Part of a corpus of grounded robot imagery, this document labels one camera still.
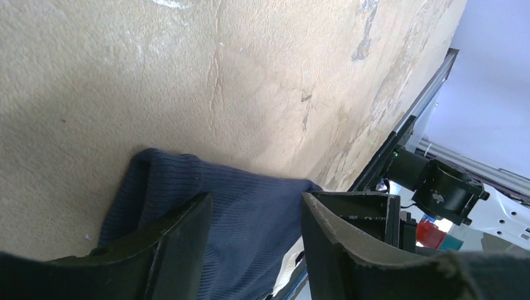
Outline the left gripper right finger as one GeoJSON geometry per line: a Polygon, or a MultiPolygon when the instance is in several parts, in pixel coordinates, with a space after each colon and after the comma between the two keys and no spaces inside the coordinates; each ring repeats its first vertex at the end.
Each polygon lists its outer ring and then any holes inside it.
{"type": "Polygon", "coordinates": [[[528,299],[529,256],[403,251],[303,195],[301,227],[313,299],[528,299]]]}

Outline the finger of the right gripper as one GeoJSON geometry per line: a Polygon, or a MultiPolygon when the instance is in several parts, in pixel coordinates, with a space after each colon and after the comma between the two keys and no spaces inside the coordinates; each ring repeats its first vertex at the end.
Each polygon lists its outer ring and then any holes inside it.
{"type": "Polygon", "coordinates": [[[370,236],[416,253],[417,221],[401,209],[401,198],[383,192],[312,192],[327,209],[370,236]]]}

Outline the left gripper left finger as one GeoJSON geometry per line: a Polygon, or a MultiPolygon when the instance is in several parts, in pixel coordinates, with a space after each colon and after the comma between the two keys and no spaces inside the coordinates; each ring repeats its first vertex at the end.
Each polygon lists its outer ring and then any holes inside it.
{"type": "Polygon", "coordinates": [[[200,194],[84,257],[1,253],[2,299],[196,299],[213,202],[200,194]]]}

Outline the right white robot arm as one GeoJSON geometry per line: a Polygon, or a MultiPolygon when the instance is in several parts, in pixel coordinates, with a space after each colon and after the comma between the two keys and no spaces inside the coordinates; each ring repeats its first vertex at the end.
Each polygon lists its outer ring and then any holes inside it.
{"type": "Polygon", "coordinates": [[[378,152],[348,192],[315,192],[338,218],[396,248],[414,253],[417,243],[447,250],[450,237],[401,206],[391,183],[411,190],[412,205],[434,219],[446,219],[529,249],[529,208],[509,199],[468,172],[403,147],[378,152]]]}

